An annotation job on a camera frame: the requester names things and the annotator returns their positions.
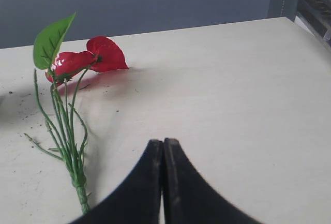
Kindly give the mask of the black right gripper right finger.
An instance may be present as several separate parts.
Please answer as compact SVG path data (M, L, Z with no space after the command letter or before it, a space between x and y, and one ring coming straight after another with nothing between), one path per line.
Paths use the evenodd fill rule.
M163 154L165 223L259 223L204 180L177 139L164 140Z

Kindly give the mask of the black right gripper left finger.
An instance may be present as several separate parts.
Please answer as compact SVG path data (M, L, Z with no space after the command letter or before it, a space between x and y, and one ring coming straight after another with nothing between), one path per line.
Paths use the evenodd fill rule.
M150 140L123 182L73 223L159 223L163 142Z

